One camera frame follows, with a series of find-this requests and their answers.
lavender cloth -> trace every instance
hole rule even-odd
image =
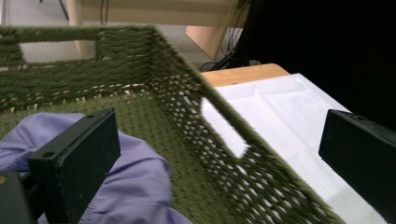
[[[37,113],[0,140],[0,170],[29,168],[26,159],[84,115]],[[142,139],[119,131],[121,156],[79,223],[191,223],[171,207],[169,163]],[[41,216],[39,223],[47,223]]]

white paper towel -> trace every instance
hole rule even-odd
[[[216,88],[225,100],[346,223],[386,223],[318,155],[329,109],[349,112],[301,74]],[[246,144],[207,100],[202,112],[236,157]]]

screw hole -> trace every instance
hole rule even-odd
[[[46,153],[43,154],[43,157],[44,158],[48,158],[48,157],[53,156],[53,154],[55,154],[55,153],[54,152],[46,152]]]

wooden surface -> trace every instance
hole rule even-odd
[[[248,67],[203,72],[201,74],[212,86],[220,87],[271,77],[282,77],[290,73],[275,63],[266,63]]]
[[[189,37],[211,59],[216,60],[227,28],[235,20],[239,1],[241,0],[111,0],[108,2],[107,20],[193,26]],[[67,11],[70,25],[99,21],[101,1],[67,0]],[[102,13],[104,18],[106,2]],[[81,58],[86,57],[84,42],[77,41],[76,45]]]

green wicker basket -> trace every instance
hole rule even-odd
[[[91,40],[90,59],[27,63],[21,43]],[[208,99],[249,145],[237,159]],[[38,111],[114,107],[120,130],[172,165],[172,206],[193,223],[342,223],[155,26],[0,27],[0,136]]]

